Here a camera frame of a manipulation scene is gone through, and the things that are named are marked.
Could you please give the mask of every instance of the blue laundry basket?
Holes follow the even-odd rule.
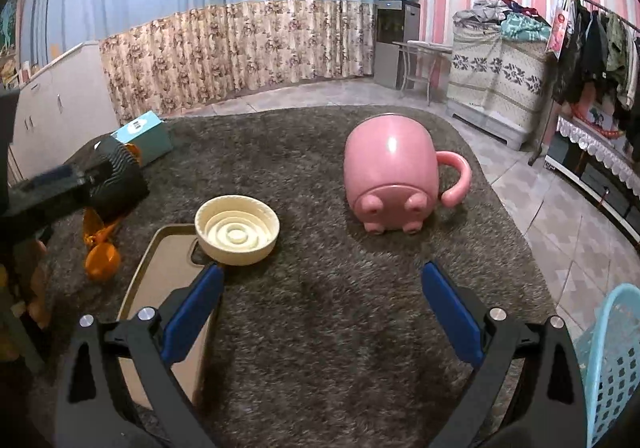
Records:
[[[588,448],[610,428],[640,381],[640,289],[621,284],[576,342],[587,404]]]

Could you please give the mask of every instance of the gray shaggy rug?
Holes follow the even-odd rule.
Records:
[[[420,121],[438,150],[464,155],[474,172],[463,204],[438,207],[417,235],[368,235],[346,204],[345,140],[361,120],[385,112]],[[145,169],[151,195],[117,233],[123,263],[111,283],[84,275],[81,216],[56,227],[48,255],[54,349],[47,373],[28,389],[31,416],[47,433],[57,364],[78,317],[114,319],[154,232],[193,222],[202,203],[222,194],[260,199],[281,222],[273,254],[228,275],[209,338],[198,412],[223,448],[426,446],[470,373],[423,298],[419,274],[429,259],[489,306],[535,322],[553,313],[526,241],[471,149],[441,118],[398,107],[319,107],[167,126],[175,149]],[[457,174],[441,168],[440,178],[444,190]],[[516,374],[512,367],[487,431]],[[145,421],[154,426],[152,414]]]

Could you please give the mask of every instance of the cardboard box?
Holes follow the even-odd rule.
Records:
[[[116,130],[112,136],[123,144],[131,143],[138,147],[142,153],[142,166],[173,148],[164,121],[151,110]]]

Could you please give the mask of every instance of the beige tray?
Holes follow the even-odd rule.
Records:
[[[203,266],[194,264],[191,255],[198,237],[193,224],[171,224],[160,228],[136,269],[118,313],[118,320],[129,319],[145,306],[158,308],[172,290],[189,285]],[[207,330],[211,318],[200,331],[191,351],[172,371],[184,393],[195,402],[200,386],[200,371]],[[120,366],[131,398],[151,408],[132,360],[120,359]]]

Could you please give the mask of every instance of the hanging clothes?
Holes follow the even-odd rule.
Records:
[[[575,7],[575,2],[569,2],[568,3],[569,8],[569,24],[566,27],[566,30],[570,33],[573,34],[574,33],[574,27],[575,27],[575,19],[578,16],[578,11]]]
[[[640,38],[636,38],[634,43],[636,53],[640,56]],[[634,148],[632,159],[638,161],[640,160],[640,89],[636,89],[634,104],[631,107],[630,114],[628,127],[626,128],[626,140]]]
[[[607,78],[618,82],[618,92],[620,92],[621,89],[626,89],[626,31],[615,13],[609,17],[607,39],[609,40]]]
[[[638,49],[634,41],[636,32],[630,27],[626,28],[626,48],[628,49],[628,67],[626,75],[626,88],[620,92],[618,99],[622,106],[629,110],[636,98],[636,90],[638,86],[638,68],[639,57]]]
[[[551,94],[553,100],[560,105],[564,102],[579,102],[584,88],[581,61],[591,13],[582,6],[580,0],[574,0],[574,8],[574,32],[564,39],[564,47],[558,60],[558,74]]]
[[[602,99],[602,93],[605,89],[607,57],[602,52],[601,26],[598,19],[598,12],[593,11],[586,32],[584,52],[582,53],[582,72],[585,81],[594,82],[596,92]]]
[[[600,31],[600,44],[602,46],[602,56],[605,63],[605,69],[607,60],[609,59],[609,39],[607,39],[607,25],[602,23],[603,12],[600,12],[596,18],[598,24],[598,30]]]

